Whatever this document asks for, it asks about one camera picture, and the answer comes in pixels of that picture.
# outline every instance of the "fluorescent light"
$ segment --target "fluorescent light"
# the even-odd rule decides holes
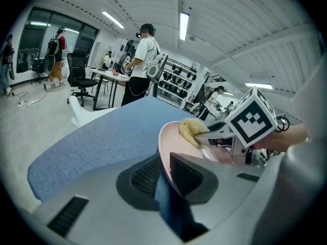
[[[111,21],[113,21],[117,26],[119,26],[120,28],[125,28],[123,27],[116,19],[114,19],[110,14],[108,14],[107,12],[102,12],[105,16],[107,16]]]
[[[46,22],[34,22],[34,21],[31,21],[31,25],[33,25],[33,26],[42,26],[42,27],[47,26]]]
[[[188,30],[189,14],[180,13],[179,39],[185,41]]]
[[[66,31],[71,31],[71,32],[74,32],[74,33],[76,33],[76,34],[79,34],[80,32],[77,32],[77,31],[75,31],[75,30],[73,30],[73,29],[68,29],[68,28],[65,28],[65,30]]]
[[[246,86],[253,87],[256,86],[258,88],[265,88],[265,89],[273,89],[271,84],[251,84],[251,83],[245,83]]]

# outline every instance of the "yellow sponge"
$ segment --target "yellow sponge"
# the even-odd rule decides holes
[[[209,132],[209,129],[198,119],[188,118],[179,124],[179,134],[196,148],[200,148],[200,144],[194,139],[194,136],[206,132]]]

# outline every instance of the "gray floor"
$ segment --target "gray floor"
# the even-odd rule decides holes
[[[27,181],[29,165],[46,149],[74,131],[71,124],[73,111],[66,103],[71,95],[66,83],[48,92],[44,99],[35,104],[18,107],[20,96],[1,96],[0,99],[0,177],[13,202],[32,212],[40,203],[35,199]],[[122,103],[125,87],[118,85],[114,107]],[[45,95],[42,84],[25,84],[14,87],[15,94],[28,92],[23,97],[27,102],[41,99]],[[101,86],[98,107],[107,107],[109,92]],[[93,100],[85,99],[84,108],[91,111]]]

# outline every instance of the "black and white marker cube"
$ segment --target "black and white marker cube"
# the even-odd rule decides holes
[[[277,128],[275,110],[257,87],[238,101],[225,122],[244,147],[253,145]]]

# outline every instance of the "ceiling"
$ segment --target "ceiling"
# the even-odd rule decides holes
[[[321,58],[318,31],[296,0],[36,1],[64,8],[127,39],[135,39],[142,24],[152,23],[160,46],[204,64],[241,91],[248,90],[246,82],[271,83],[274,90],[265,91],[268,100],[294,123],[300,121],[288,109],[290,99]],[[190,14],[186,41],[179,40],[180,12]]]

